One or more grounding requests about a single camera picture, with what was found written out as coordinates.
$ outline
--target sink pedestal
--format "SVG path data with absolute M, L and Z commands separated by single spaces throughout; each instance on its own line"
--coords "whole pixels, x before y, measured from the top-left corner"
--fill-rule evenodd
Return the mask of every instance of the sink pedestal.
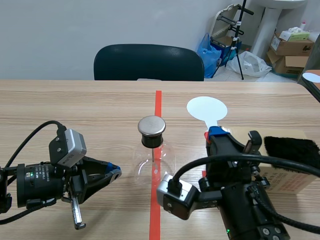
M 264 59 L 272 41 L 282 9 L 265 8 L 251 53 Z

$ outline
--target glass bottle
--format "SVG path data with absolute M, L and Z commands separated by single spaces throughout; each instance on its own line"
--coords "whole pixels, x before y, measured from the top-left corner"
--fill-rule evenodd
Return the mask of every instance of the glass bottle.
M 158 185 L 166 174 L 174 175 L 176 156 L 172 146 L 164 141 L 166 122 L 159 116 L 146 116 L 138 123 L 141 142 L 133 154 L 135 181 L 142 186 Z

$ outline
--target bottle cap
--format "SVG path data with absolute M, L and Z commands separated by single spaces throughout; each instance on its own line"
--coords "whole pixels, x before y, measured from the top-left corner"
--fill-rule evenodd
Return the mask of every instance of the bottle cap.
M 159 116 L 146 116 L 138 123 L 138 131 L 142 134 L 142 144 L 154 149 L 163 143 L 162 133 L 166 129 L 166 122 Z

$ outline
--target tripod stand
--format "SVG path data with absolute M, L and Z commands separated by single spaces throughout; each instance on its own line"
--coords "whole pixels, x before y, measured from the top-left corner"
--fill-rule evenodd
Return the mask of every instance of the tripod stand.
M 221 20 L 221 21 L 224 21 L 224 22 L 230 24 L 230 28 L 229 28 L 229 29 L 230 29 L 230 30 L 234 30 L 234 29 L 235 29 L 235 34 L 234 34 L 234 37 L 233 37 L 233 40 L 232 40 L 232 44 L 231 44 L 231 46 L 230 46 L 230 48 L 229 48 L 228 53 L 224 56 L 223 60 L 221 61 L 221 63 L 219 64 L 219 66 L 216 68 L 216 70 L 215 70 L 215 72 L 213 73 L 213 76 L 212 76 L 212 77 L 215 76 L 216 72 L 217 72 L 218 69 L 221 67 L 222 63 L 225 61 L 226 58 L 227 58 L 227 60 L 226 60 L 226 62 L 225 62 L 224 67 L 227 66 L 227 63 L 228 63 L 228 61 L 229 61 L 231 52 L 232 52 L 232 50 L 235 50 L 235 55 L 236 55 L 236 58 L 237 58 L 237 60 L 238 60 L 238 64 L 239 64 L 239 68 L 240 68 L 241 78 L 242 78 L 242 80 L 244 80 L 244 75 L 243 75 L 243 73 L 242 73 L 241 64 L 240 64 L 240 60 L 239 60 L 239 39 L 240 39 L 240 38 L 239 38 L 238 36 L 239 36 L 240 32 L 242 32 L 241 35 L 243 35 L 243 31 L 240 30 L 240 26 L 241 26 L 241 23 L 242 23 L 242 18 L 243 18 L 244 12 L 246 12 L 246 13 L 248 13 L 248 14 L 250 14 L 250 15 L 253 15 L 253 14 L 254 14 L 254 12 L 252 12 L 252 11 L 250 11 L 250 10 L 248 10 L 248 9 L 245 8 L 246 3 L 247 3 L 247 0 L 243 0 L 242 6 L 241 6 L 241 5 L 238 5 L 238 9 L 241 10 L 241 12 L 240 12 L 239 20 L 235 22 L 236 27 L 233 27 L 233 26 L 234 26 L 234 24 L 233 24 L 234 21 L 231 20 L 231 19 L 228 19 L 228 18 L 226 18 L 226 17 L 224 17 L 224 16 L 221 16 L 221 17 L 218 19 L 218 20 Z

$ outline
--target silver metal bracket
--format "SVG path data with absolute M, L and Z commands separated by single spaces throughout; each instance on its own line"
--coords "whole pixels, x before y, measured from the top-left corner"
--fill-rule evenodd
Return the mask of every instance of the silver metal bracket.
M 68 197 L 63 196 L 61 200 L 65 203 L 71 204 L 71 210 L 73 215 L 74 228 L 76 230 L 84 229 L 86 227 L 85 223 L 82 223 L 82 217 L 80 212 L 80 207 L 78 199 L 75 194 L 72 192 L 72 188 L 68 189 Z

